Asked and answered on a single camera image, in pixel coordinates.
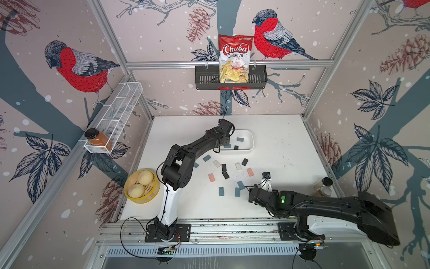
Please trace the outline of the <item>pink eraser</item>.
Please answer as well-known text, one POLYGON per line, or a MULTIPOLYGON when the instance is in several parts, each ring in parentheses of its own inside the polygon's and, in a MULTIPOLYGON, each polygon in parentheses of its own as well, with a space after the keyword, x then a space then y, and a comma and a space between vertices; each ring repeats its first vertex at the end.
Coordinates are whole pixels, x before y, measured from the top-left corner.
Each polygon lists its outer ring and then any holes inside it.
POLYGON ((247 169, 247 173, 248 173, 249 177, 253 177, 254 176, 254 172, 253 172, 253 170, 251 168, 247 169))
POLYGON ((209 177, 210 182, 214 182, 216 180, 215 176, 213 174, 209 174, 208 177, 209 177))

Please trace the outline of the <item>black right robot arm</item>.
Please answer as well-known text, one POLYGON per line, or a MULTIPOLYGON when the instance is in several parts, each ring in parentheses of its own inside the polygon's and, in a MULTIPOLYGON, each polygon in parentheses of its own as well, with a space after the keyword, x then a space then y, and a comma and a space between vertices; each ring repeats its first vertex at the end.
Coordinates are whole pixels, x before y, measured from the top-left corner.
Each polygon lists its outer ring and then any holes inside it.
POLYGON ((278 224, 283 241, 324 240, 323 233, 312 232, 307 224, 309 216, 320 216, 354 223, 373 242, 386 246, 400 245, 392 209, 370 193, 358 192, 357 196, 332 198, 293 191, 269 192, 258 186, 247 190, 249 202, 265 208, 270 216, 297 218, 297 223, 291 228, 278 224))

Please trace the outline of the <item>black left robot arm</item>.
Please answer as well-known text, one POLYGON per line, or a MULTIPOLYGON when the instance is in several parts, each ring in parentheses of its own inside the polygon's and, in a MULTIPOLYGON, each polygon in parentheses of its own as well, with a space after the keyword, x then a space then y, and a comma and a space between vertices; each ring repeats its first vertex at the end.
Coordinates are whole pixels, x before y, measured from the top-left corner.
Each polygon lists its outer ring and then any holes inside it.
POLYGON ((221 152, 221 147, 230 143, 230 137, 235 132, 233 123, 221 118, 218 125, 198 140, 183 146, 171 147, 165 161, 158 170, 161 171, 161 183, 164 186, 163 203, 160 213, 153 218, 153 224, 147 227, 145 242, 188 242, 190 225, 180 225, 178 208, 182 189, 190 182, 196 159, 212 150, 221 152))

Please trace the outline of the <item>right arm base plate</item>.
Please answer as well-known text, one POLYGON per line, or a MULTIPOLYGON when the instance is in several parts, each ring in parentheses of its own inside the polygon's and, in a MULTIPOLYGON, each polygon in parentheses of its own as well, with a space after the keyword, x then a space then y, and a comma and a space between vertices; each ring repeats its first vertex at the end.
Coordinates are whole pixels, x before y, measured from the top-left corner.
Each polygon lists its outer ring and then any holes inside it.
POLYGON ((325 235, 317 235, 311 232, 307 224, 278 223, 277 226, 281 241, 325 241, 325 235))

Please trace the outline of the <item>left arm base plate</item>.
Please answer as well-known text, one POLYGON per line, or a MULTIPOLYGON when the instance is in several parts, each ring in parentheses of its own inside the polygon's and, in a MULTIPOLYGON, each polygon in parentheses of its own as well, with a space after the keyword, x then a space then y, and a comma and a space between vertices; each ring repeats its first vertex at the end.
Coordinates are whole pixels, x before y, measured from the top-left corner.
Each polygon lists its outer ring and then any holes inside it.
POLYGON ((177 224, 172 237, 164 236, 161 230, 157 230, 155 224, 150 224, 144 241, 146 243, 162 243, 162 242, 189 242, 190 240, 191 225, 190 224, 177 224))

